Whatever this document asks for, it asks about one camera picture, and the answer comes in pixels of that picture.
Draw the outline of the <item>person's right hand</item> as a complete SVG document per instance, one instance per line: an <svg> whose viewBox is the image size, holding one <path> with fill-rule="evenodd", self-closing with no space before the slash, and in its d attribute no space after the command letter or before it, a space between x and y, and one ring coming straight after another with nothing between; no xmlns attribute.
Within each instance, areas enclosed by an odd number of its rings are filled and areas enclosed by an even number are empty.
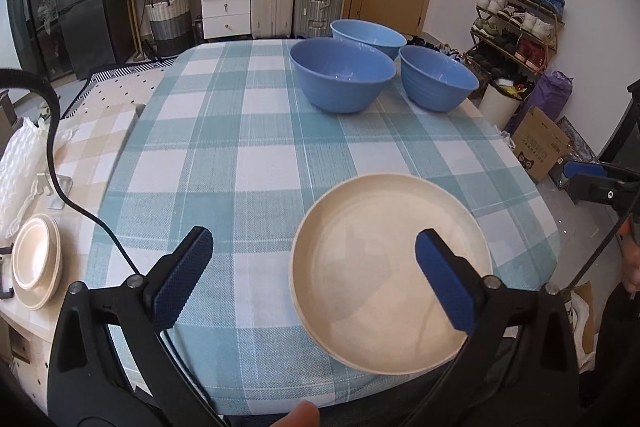
<svg viewBox="0 0 640 427"><path fill-rule="evenodd" d="M631 218L628 218L618 230L620 249L622 250L622 282L629 294L638 293L640 286L639 245L631 234Z"/></svg>

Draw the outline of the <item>person's left hand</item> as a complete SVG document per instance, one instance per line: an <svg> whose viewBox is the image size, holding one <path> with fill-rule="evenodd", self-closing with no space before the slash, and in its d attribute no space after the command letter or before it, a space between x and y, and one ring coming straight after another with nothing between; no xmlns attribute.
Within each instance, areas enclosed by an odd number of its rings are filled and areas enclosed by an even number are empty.
<svg viewBox="0 0 640 427"><path fill-rule="evenodd" d="M309 401L303 401L288 415L278 419L271 427L319 427L320 412Z"/></svg>

